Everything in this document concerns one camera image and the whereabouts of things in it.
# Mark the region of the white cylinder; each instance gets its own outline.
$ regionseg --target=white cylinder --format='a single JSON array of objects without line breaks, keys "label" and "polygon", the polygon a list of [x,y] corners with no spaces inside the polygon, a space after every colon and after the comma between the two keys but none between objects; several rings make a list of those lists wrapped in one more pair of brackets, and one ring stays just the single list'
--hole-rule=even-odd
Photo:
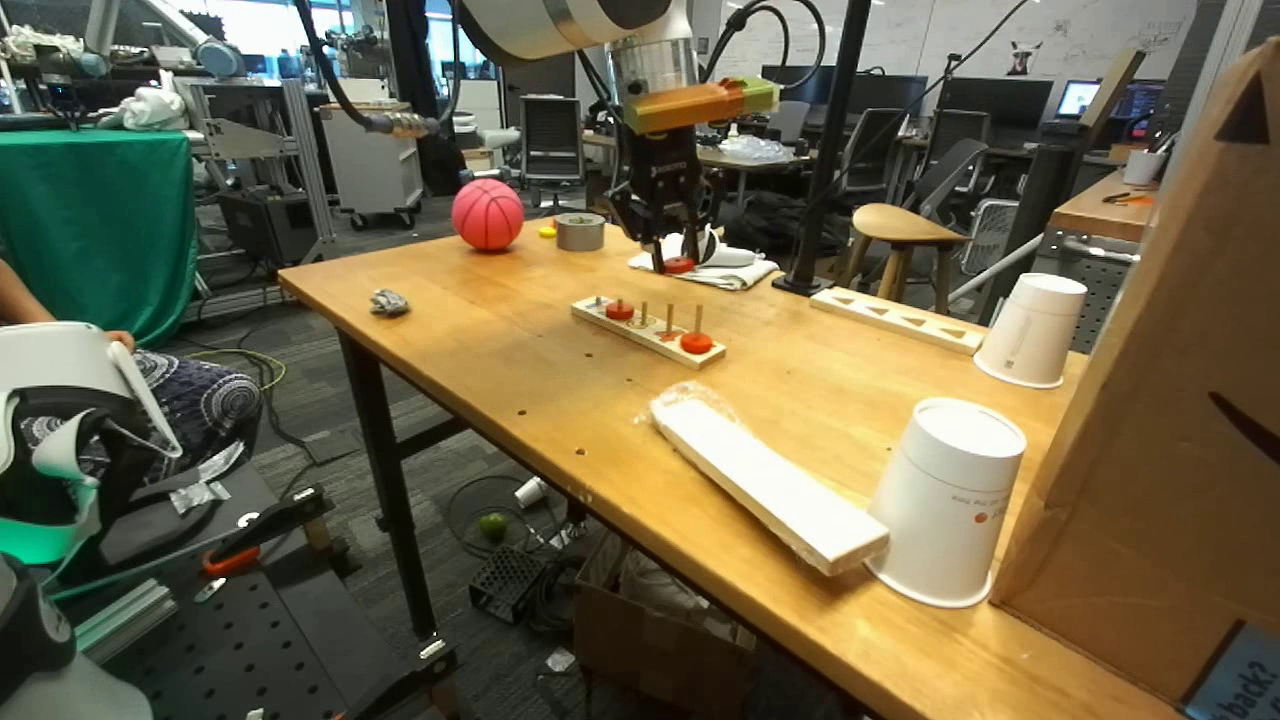
[{"label": "white cylinder", "polygon": [[977,368],[1025,386],[1056,386],[1086,286],[1051,270],[1025,270],[1001,308]]},{"label": "white cylinder", "polygon": [[1139,148],[1139,150],[1128,154],[1119,181],[1125,181],[1128,187],[1150,187],[1154,174],[1159,174],[1159,168],[1164,168],[1164,150]]},{"label": "white cylinder", "polygon": [[516,486],[516,502],[518,502],[518,507],[533,507],[533,502],[541,502],[541,500],[549,500],[549,480],[529,475],[529,480]]},{"label": "white cylinder", "polygon": [[1025,449],[1025,431],[991,408],[921,399],[875,486],[889,544],[866,567],[921,605],[980,605]]}]

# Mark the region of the box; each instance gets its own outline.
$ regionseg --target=box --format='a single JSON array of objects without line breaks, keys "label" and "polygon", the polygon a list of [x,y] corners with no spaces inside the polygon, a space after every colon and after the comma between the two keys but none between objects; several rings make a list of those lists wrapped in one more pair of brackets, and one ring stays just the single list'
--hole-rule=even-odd
[{"label": "box", "polygon": [[1170,708],[1280,630],[1280,40],[1219,80],[1010,526],[996,605]]},{"label": "box", "polygon": [[673,614],[621,595],[622,540],[591,540],[577,580],[577,659],[636,694],[689,716],[740,716],[753,694],[756,637],[716,637],[693,614]]}]

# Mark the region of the chair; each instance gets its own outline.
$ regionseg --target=chair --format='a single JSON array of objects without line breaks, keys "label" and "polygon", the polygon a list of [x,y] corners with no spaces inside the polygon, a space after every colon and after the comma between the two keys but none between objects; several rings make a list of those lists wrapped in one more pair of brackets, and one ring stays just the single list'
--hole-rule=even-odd
[{"label": "chair", "polygon": [[[980,278],[991,265],[1005,260],[1009,240],[1010,240],[1010,225],[1015,225],[1018,201],[980,201],[970,212],[970,231],[969,242],[959,251],[959,275],[954,282],[964,286],[969,278]],[[996,303],[996,282],[977,282],[964,295],[948,295],[948,312],[983,324],[991,303]]]},{"label": "chair", "polygon": [[902,127],[902,118],[902,108],[866,108],[854,114],[850,134],[840,150],[840,195],[889,195],[897,132]]},{"label": "chair", "polygon": [[[924,171],[939,154],[948,154],[948,148],[959,145],[959,138],[986,145],[991,138],[991,113],[977,113],[977,108],[942,108],[942,113],[936,113],[931,132],[929,132]],[[954,191],[977,191],[980,174],[983,174],[983,168],[969,165],[969,171],[959,174]]]},{"label": "chair", "polygon": [[582,184],[582,123],[573,94],[518,94],[518,184],[533,207],[542,195],[560,207],[564,187]]},{"label": "chair", "polygon": [[875,295],[902,301],[902,278],[916,247],[936,247],[931,303],[948,308],[948,251],[964,242],[959,231],[939,225],[942,201],[964,181],[969,165],[983,150],[980,138],[954,138],[921,181],[908,204],[861,204],[850,212],[850,251],[840,282],[854,282],[871,242],[889,242]]},{"label": "chair", "polygon": [[1139,251],[1128,240],[1080,242],[1074,237],[1063,237],[1063,231],[1046,231],[1042,242],[1035,247],[1035,260],[1030,260],[1035,270],[1070,275],[1086,286],[1080,324],[1070,336],[1074,352],[1090,352],[1137,260]]}]

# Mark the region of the wooden table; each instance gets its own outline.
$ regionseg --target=wooden table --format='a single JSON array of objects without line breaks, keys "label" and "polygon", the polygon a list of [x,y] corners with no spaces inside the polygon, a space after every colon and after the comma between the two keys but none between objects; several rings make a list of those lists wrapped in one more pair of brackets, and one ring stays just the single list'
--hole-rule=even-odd
[{"label": "wooden table", "polygon": [[[911,402],[964,394],[1027,431],[1015,513],[1080,381],[1080,357],[1060,393],[1025,393],[977,373],[952,347],[821,312],[805,295],[640,275],[622,267],[633,251],[621,231],[607,231],[605,251],[554,251],[525,227],[505,256],[431,240],[280,270],[285,286],[342,341],[410,605],[427,595],[406,589],[418,567],[405,562],[418,557],[380,365],[885,716],[1170,716],[1001,608],[939,613],[897,595],[871,571],[816,576],[649,418],[652,394],[699,381],[776,450],[866,502]],[[405,293],[410,312],[376,320],[367,312],[376,286]],[[573,301],[582,295],[674,303],[674,324],[699,303],[703,328],[729,357],[689,368],[645,352],[573,320]]]},{"label": "wooden table", "polygon": [[1046,227],[1080,240],[1145,240],[1159,187],[1128,187],[1119,171],[1051,207]]}]

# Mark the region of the red ball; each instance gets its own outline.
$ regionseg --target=red ball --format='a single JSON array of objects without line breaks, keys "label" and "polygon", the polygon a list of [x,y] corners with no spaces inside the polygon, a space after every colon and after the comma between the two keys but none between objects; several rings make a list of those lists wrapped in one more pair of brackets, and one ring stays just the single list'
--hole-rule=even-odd
[{"label": "red ball", "polygon": [[501,181],[473,181],[452,195],[452,227],[477,251],[505,251],[518,240],[525,204]]}]

